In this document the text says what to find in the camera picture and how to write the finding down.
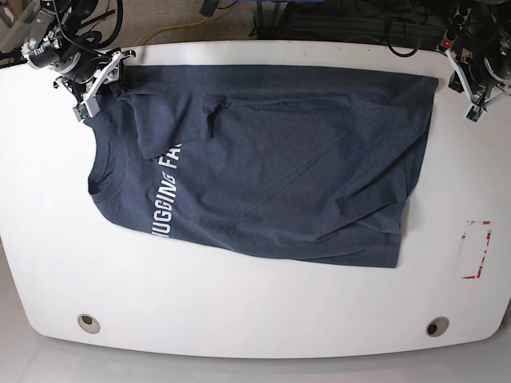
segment t-shirt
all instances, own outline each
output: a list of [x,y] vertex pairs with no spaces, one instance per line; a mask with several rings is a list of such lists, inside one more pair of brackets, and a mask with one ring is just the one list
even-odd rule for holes
[[124,79],[86,121],[106,219],[244,255],[396,266],[436,79],[280,65],[128,66]]

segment cable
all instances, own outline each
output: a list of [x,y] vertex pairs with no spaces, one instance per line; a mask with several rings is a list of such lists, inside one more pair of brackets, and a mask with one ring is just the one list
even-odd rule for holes
[[100,14],[99,16],[96,16],[95,18],[91,18],[90,20],[87,20],[83,24],[80,25],[80,29],[85,28],[86,26],[91,26],[92,24],[96,23],[99,24],[100,22],[103,22],[106,20],[107,17],[112,16],[115,14],[115,10],[109,10],[108,12],[104,14]]
[[410,2],[410,0],[406,0],[406,2],[408,3],[408,7],[410,8],[410,12],[412,13],[413,15],[413,18],[414,18],[414,23],[415,25],[417,26],[417,37],[415,39],[415,47],[408,53],[399,53],[397,50],[394,49],[394,47],[392,46],[392,44],[389,42],[389,38],[388,38],[388,34],[390,32],[390,28],[392,27],[392,22],[394,20],[399,20],[401,21],[402,18],[396,18],[396,17],[393,17],[393,18],[388,18],[387,17],[387,20],[386,20],[386,32],[385,32],[385,36],[386,36],[386,46],[389,48],[389,50],[395,54],[396,56],[398,57],[403,57],[403,58],[407,58],[407,57],[412,57],[413,55],[415,55],[418,50],[420,49],[421,47],[421,43],[422,43],[422,29],[421,29],[421,23],[419,22],[418,20],[418,16],[417,14],[415,13],[415,8],[414,6],[412,5],[412,3]]
[[[107,14],[109,12],[109,9],[110,9],[110,1],[106,3],[106,10],[105,10],[105,14]],[[94,28],[96,28],[101,22],[103,22],[105,19],[102,18],[101,20],[99,20],[98,22],[96,22],[96,24],[94,24],[93,26],[90,27],[90,29],[87,31],[87,32],[90,32],[91,30],[93,30]]]
[[258,29],[257,29],[257,24],[256,24],[256,20],[255,20],[255,19],[256,19],[256,18],[253,18],[254,28],[252,28],[252,30],[251,30],[251,31],[250,31],[250,33],[248,34],[248,36],[249,36],[250,38],[253,38],[254,36],[256,36],[256,35],[257,35],[257,30],[258,30]]
[[428,2],[430,10],[445,24],[446,28],[456,34],[457,43],[463,44],[471,52],[475,53],[479,49],[484,49],[485,44],[479,38],[469,36],[463,28],[452,21],[452,10],[446,8],[449,2]]
[[[366,14],[366,13],[362,12],[362,10],[360,9],[359,2],[364,2],[366,4],[369,4],[369,5],[373,6],[374,8],[377,8],[380,11],[376,14]],[[380,0],[380,1],[355,0],[355,10],[357,10],[359,14],[361,14],[362,16],[364,16],[366,18],[377,18],[377,17],[381,16],[382,14],[384,14],[385,12],[387,12],[387,13],[391,12],[393,14],[401,14],[401,15],[410,14],[411,13],[410,8],[409,7],[405,8],[405,9],[400,8],[400,6],[402,6],[402,5],[406,5],[406,2],[397,3],[397,4],[396,3],[389,4],[388,2],[385,2],[382,0]],[[412,2],[412,5],[419,5],[419,6],[424,7],[423,12],[416,11],[416,14],[418,16],[424,17],[421,21],[421,24],[426,24],[430,14],[431,14],[430,9],[428,7],[427,0],[415,0],[415,2]]]
[[[85,32],[84,34],[78,36],[76,39],[77,44],[86,44],[90,46],[95,46],[101,41],[102,35],[101,32],[97,30],[91,30],[89,32]],[[75,45],[70,45],[69,48],[61,55],[61,61],[68,61],[76,52],[78,52],[78,48]]]
[[199,26],[200,24],[204,24],[209,18],[203,18],[199,22],[191,22],[189,24],[181,24],[180,26],[164,26],[162,28],[156,28],[155,30],[152,30],[148,33],[146,33],[144,36],[139,38],[137,42],[135,43],[135,46],[140,46],[141,42],[143,40],[145,41],[145,44],[147,44],[152,38],[154,38],[157,34],[160,34],[161,32],[165,32],[166,30],[179,30],[181,28],[190,28],[192,26]]
[[53,10],[55,11],[55,18],[57,19],[57,23],[58,23],[58,27],[61,29],[61,34],[62,34],[62,37],[69,41],[71,44],[77,46],[79,49],[82,49],[84,50],[85,52],[89,52],[91,54],[93,54],[94,56],[105,56],[105,57],[108,57],[106,54],[104,53],[101,53],[101,52],[97,52],[96,50],[93,50],[93,49],[89,49],[87,48],[86,46],[83,46],[81,44],[78,44],[76,43],[75,41],[71,40],[70,38],[67,37],[67,34],[65,34],[64,32],[64,28],[62,28],[62,23],[61,23],[61,18],[60,16],[58,15],[58,10],[57,10],[57,5],[55,4],[55,0],[51,0],[52,3],[53,3]]
[[216,8],[218,10],[228,10],[229,8],[231,8],[232,6],[235,6],[238,2],[232,2],[232,4],[229,4],[228,6],[217,6]]
[[69,0],[69,1],[67,2],[67,4],[65,4],[65,6],[63,6],[63,7],[62,7],[62,9],[58,11],[58,12],[59,12],[59,14],[62,14],[62,16],[64,16],[64,13],[65,13],[65,12],[68,10],[68,8],[71,6],[71,2],[72,2],[72,1],[73,1],[73,0]]
[[[91,58],[89,61],[87,61],[87,64],[89,64],[90,62],[93,62],[93,61],[105,60],[106,58],[109,58],[109,57],[102,57],[102,56],[94,57],[94,58]],[[83,97],[77,90],[77,84],[80,84],[80,85],[84,84],[83,82],[80,82],[80,83],[77,82],[77,75],[78,75],[78,72],[80,72],[80,68],[81,67],[78,67],[76,72],[73,75],[73,85],[72,85],[73,86],[73,95],[77,99],[78,104],[80,104],[83,101]]]
[[119,32],[121,32],[122,27],[122,19],[124,18],[124,7],[122,5],[122,0],[117,0],[117,18],[115,21],[115,27],[113,28],[113,32],[109,38],[101,42],[97,45],[97,49],[103,49],[113,43],[113,41],[119,36]]

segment gray carpet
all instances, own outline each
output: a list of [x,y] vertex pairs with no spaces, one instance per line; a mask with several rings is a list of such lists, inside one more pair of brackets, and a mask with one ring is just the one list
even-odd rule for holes
[[[100,0],[95,14],[105,12],[108,0]],[[145,33],[162,26],[178,26],[198,22],[203,0],[157,0],[141,2],[124,0],[124,21],[121,32],[112,46],[128,47]],[[229,0],[222,0],[220,6],[228,6]],[[110,0],[110,9],[116,6]],[[104,38],[110,35],[115,24],[115,15],[97,26]],[[182,30],[170,30],[158,34],[149,44],[162,44],[181,41],[246,40],[253,28],[252,8],[248,2],[239,2],[228,10],[217,10],[215,15],[200,26]]]

